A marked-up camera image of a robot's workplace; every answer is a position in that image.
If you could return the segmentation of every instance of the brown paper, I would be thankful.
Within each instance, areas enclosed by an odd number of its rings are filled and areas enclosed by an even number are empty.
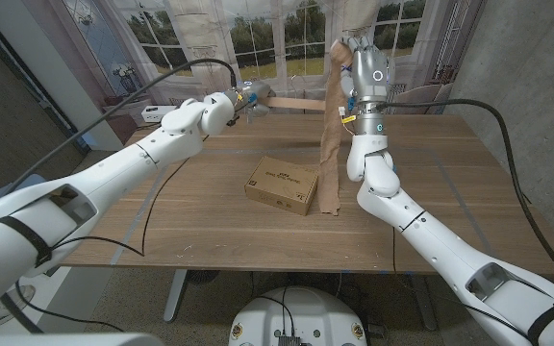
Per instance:
[[[345,107],[347,99],[341,90],[340,74],[342,65],[352,63],[349,48],[339,42],[331,47],[331,71],[326,86],[326,110],[324,112],[324,133],[320,142],[320,158],[317,181],[317,200],[321,212],[338,215],[339,171],[337,153],[341,143],[341,119],[339,106]]]

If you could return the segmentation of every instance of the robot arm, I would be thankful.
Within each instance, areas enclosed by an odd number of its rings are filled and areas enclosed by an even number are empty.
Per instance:
[[[547,325],[534,326],[544,319],[539,319],[542,315],[554,312],[554,284],[472,248],[401,188],[388,152],[383,114],[377,107],[386,101],[389,71],[393,69],[365,37],[347,37],[343,42],[354,52],[351,71],[344,69],[345,82],[341,85],[345,94],[356,98],[359,108],[347,160],[350,180],[363,180],[357,195],[359,205],[398,230],[446,280],[461,302],[530,334],[540,345],[554,344],[554,319]],[[531,344],[504,324],[480,312],[469,312],[497,343]]]
[[[92,167],[0,198],[0,297],[21,276],[33,277],[60,263],[79,245],[57,244],[89,235],[106,211],[153,173],[198,154],[202,136],[218,135],[272,93],[264,83],[188,99],[162,119],[162,127]]]

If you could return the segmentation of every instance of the cardboard box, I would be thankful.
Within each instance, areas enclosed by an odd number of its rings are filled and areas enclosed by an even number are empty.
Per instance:
[[[307,215],[316,187],[315,170],[263,157],[245,184],[245,194],[251,200]]]

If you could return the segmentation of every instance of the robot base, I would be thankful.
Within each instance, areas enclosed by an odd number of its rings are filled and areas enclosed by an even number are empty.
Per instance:
[[[277,288],[263,296],[281,302],[283,293],[283,288]],[[288,312],[285,311],[288,337],[283,337],[282,306],[268,299],[256,298],[235,317],[228,345],[366,345],[360,318],[334,296],[310,287],[289,286],[284,303],[292,314],[296,338],[290,337]]]

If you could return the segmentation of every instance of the concrete wall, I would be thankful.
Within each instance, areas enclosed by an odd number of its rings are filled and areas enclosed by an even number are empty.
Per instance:
[[[523,190],[554,228],[554,1],[490,0],[451,98],[490,103],[504,115]],[[461,114],[507,170],[495,120],[472,107]]]

